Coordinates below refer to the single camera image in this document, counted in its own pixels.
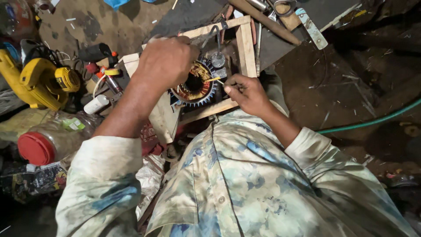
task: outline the power tool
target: power tool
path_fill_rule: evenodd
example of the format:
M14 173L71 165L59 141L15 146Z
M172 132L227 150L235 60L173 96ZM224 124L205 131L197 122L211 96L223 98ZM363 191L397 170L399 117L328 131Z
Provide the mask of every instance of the power tool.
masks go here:
M71 68L57 68L48 59L35 58L20 72L7 49L3 48L0 48L0 73L31 108L63 109L69 93L80 88L79 77Z

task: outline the cloth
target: cloth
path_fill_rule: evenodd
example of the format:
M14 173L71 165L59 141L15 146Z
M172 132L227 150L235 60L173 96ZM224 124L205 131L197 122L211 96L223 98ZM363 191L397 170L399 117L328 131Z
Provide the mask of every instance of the cloth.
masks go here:
M137 236L137 141L82 144L56 210L58 236ZM417 236L376 177L330 142L303 128L284 150L260 118L218 116L174 167L147 236Z
M110 5L114 11L117 11L121 5L128 3L130 0L104 0L104 2ZM147 3L154 3L156 0L142 0Z

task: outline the shirt sleeve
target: shirt sleeve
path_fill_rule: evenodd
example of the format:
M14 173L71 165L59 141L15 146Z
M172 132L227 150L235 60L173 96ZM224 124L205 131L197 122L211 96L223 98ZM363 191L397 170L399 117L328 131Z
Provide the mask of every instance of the shirt sleeve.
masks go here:
M377 236L386 224L390 236L417 236L377 180L363 165L331 145L331 140L303 128L287 147L303 170L317 196L327 200L333 212L341 213Z
M140 139L98 136L72 161L56 209L57 236L136 236Z

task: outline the green hose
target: green hose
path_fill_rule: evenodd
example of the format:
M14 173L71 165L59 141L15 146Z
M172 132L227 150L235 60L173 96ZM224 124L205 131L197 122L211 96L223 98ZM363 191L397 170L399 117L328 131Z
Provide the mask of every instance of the green hose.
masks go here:
M351 129L356 129L356 128L361 128L361 127L367 127L367 126L371 126L371 125L375 125L381 122L384 122L386 120L389 120L391 118L394 118L402 113L405 113L406 111L414 108L415 106L421 104L421 99L416 100L414 103L408 105L405 108L402 108L394 113L389 114L388 116L384 116L382 118L378 118L376 120L370 121L370 122L365 122L362 124L355 124L355 125L349 125L349 126L344 126L344 127L337 127L337 128L329 128L329 129L323 129L323 130L318 130L316 132L320 133L320 134L325 134L325 133L331 133L331 132L339 132L339 131L345 131L345 130L351 130Z

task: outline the shirt button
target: shirt button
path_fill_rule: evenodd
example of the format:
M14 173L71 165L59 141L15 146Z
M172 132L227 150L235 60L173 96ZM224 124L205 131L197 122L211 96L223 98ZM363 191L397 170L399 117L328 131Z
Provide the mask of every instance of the shirt button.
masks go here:
M225 197L224 197L224 196L222 196L222 197L220 197L220 198L218 199L219 204L224 203L224 201L225 201Z

